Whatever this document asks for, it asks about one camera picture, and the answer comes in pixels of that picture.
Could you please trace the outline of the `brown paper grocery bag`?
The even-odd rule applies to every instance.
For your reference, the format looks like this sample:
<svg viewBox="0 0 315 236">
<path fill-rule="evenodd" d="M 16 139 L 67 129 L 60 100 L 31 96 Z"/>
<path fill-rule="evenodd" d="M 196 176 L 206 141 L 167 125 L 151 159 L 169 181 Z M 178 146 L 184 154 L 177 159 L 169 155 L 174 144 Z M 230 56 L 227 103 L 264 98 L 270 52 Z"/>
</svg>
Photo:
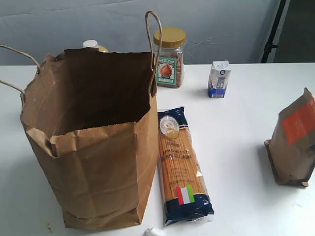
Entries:
<svg viewBox="0 0 315 236">
<path fill-rule="evenodd" d="M 66 227 L 141 224 L 158 160 L 158 58 L 66 49 L 20 89 L 20 121 Z"/>
</svg>

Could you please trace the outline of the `spaghetti pasta package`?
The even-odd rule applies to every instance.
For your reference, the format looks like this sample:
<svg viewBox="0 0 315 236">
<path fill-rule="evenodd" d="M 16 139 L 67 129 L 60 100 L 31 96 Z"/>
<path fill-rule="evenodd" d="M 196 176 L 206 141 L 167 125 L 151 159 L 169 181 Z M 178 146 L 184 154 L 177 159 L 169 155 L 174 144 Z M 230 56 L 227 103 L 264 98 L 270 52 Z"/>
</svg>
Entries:
<svg viewBox="0 0 315 236">
<path fill-rule="evenodd" d="M 158 112 L 158 147 L 166 225 L 213 215 L 184 107 Z"/>
</svg>

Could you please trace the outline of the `small white blue carton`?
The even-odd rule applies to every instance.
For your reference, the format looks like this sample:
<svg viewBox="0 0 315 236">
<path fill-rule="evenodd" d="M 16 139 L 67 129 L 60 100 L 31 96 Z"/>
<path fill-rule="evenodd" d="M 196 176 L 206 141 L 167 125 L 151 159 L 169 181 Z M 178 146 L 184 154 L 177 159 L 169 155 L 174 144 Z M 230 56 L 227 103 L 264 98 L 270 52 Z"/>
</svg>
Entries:
<svg viewBox="0 0 315 236">
<path fill-rule="evenodd" d="M 212 63 L 208 81 L 208 96 L 210 98 L 224 98 L 230 72 L 229 61 L 214 61 Z"/>
</svg>

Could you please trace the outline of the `nut jar yellow lid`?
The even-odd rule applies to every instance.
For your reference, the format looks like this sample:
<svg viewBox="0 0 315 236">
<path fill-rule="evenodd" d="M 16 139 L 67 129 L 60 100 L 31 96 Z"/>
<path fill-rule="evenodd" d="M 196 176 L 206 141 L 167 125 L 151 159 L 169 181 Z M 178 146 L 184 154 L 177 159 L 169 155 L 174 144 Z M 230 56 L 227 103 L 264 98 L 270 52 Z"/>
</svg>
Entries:
<svg viewBox="0 0 315 236">
<path fill-rule="evenodd" d="M 161 45 L 156 72 L 157 85 L 179 88 L 184 79 L 184 47 L 186 32 L 178 27 L 164 27 L 162 39 L 159 31 L 153 34 L 156 47 Z"/>
</svg>

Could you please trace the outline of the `yellow jar white lid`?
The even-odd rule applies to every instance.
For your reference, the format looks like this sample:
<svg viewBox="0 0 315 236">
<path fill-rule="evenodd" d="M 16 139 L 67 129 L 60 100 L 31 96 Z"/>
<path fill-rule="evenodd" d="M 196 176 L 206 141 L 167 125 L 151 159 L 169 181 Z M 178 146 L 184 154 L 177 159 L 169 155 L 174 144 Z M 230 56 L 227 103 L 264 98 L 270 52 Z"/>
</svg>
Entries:
<svg viewBox="0 0 315 236">
<path fill-rule="evenodd" d="M 98 44 L 96 40 L 86 40 L 82 43 L 83 48 L 97 48 L 100 52 L 108 53 L 109 51 Z"/>
</svg>

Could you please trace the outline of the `white backdrop cloth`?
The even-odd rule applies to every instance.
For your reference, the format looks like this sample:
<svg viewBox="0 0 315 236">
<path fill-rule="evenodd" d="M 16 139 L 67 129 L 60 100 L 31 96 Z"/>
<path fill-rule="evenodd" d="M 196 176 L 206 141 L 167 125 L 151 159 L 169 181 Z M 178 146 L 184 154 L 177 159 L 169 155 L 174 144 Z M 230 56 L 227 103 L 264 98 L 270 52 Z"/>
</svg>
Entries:
<svg viewBox="0 0 315 236">
<path fill-rule="evenodd" d="M 187 34 L 184 62 L 258 63 L 277 0 L 3 0 L 0 42 L 38 61 L 96 40 L 110 51 L 149 50 L 145 13 Z"/>
</svg>

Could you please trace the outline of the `white crumpled object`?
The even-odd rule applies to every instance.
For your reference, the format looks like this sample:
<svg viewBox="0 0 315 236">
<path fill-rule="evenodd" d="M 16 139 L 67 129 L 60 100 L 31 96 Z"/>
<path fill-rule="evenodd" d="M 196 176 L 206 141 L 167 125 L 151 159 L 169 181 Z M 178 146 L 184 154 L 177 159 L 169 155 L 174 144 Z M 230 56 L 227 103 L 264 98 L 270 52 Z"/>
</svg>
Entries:
<svg viewBox="0 0 315 236">
<path fill-rule="evenodd" d="M 146 236 L 165 236 L 165 233 L 161 229 L 157 228 L 147 228 L 145 230 L 145 235 Z"/>
</svg>

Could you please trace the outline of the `black tripod stand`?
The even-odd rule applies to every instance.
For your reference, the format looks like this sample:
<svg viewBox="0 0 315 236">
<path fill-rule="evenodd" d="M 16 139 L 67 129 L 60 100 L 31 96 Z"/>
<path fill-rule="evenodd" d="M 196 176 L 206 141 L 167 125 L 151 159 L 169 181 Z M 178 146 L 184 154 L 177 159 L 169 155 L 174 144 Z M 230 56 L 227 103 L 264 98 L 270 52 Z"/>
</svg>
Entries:
<svg viewBox="0 0 315 236">
<path fill-rule="evenodd" d="M 273 49 L 278 48 L 278 45 L 274 44 L 274 39 L 275 39 L 277 28 L 279 26 L 279 23 L 280 23 L 280 20 L 281 20 L 283 11 L 284 11 L 285 4 L 286 4 L 286 0 L 280 0 L 279 7 L 278 7 L 278 10 L 277 10 L 275 19 L 273 21 L 273 25 L 272 25 L 272 28 L 271 28 L 271 31 L 270 31 L 270 35 L 269 35 L 268 40 L 267 40 L 267 42 L 265 44 L 265 47 L 264 47 L 264 50 L 263 50 L 263 55 L 262 55 L 260 63 L 266 63 L 267 59 L 268 59 L 268 57 L 269 57 L 269 55 L 271 53 L 271 51 Z"/>
</svg>

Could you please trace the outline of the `brown pouch orange label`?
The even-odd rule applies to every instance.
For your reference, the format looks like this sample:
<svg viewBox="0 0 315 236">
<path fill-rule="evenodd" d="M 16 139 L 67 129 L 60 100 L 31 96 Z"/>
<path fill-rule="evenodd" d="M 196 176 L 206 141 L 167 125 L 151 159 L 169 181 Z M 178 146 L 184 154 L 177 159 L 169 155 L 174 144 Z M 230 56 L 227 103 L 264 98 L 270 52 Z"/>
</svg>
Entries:
<svg viewBox="0 0 315 236">
<path fill-rule="evenodd" d="M 315 99 L 307 88 L 279 112 L 272 138 L 264 144 L 277 184 L 309 186 L 315 168 Z"/>
</svg>

